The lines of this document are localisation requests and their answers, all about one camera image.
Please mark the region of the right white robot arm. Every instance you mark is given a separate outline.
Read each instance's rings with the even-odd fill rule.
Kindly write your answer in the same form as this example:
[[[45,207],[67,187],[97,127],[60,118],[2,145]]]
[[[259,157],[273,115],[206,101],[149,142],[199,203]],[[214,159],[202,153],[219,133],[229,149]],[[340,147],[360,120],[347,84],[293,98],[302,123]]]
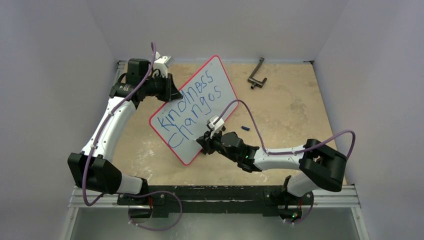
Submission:
[[[196,139],[204,155],[219,153],[233,161],[245,172],[273,169],[298,170],[288,176],[280,196],[288,204],[294,203],[315,189],[340,192],[348,158],[341,152],[310,138],[305,144],[291,148],[262,149],[244,143],[235,132],[206,132]]]

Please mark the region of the red framed whiteboard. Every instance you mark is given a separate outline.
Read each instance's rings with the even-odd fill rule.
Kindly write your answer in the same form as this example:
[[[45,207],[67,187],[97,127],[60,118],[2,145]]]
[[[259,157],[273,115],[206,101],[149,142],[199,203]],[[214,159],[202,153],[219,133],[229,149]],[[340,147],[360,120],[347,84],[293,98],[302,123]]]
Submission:
[[[226,121],[238,107],[236,92],[218,55],[211,57],[181,88],[182,99],[163,104],[149,119],[151,128],[189,165],[201,151],[196,139],[208,130],[207,122],[222,112]]]

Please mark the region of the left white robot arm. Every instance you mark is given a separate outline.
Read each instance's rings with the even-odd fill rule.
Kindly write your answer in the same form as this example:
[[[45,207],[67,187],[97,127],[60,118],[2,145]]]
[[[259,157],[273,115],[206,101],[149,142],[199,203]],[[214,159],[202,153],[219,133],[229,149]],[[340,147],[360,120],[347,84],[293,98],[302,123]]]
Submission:
[[[106,111],[88,143],[79,153],[71,153],[67,163],[75,185],[102,194],[129,194],[138,205],[149,199],[147,181],[122,173],[112,164],[115,148],[131,116],[145,97],[162,102],[182,99],[173,75],[168,72],[171,56],[149,60],[132,58],[109,93]]]

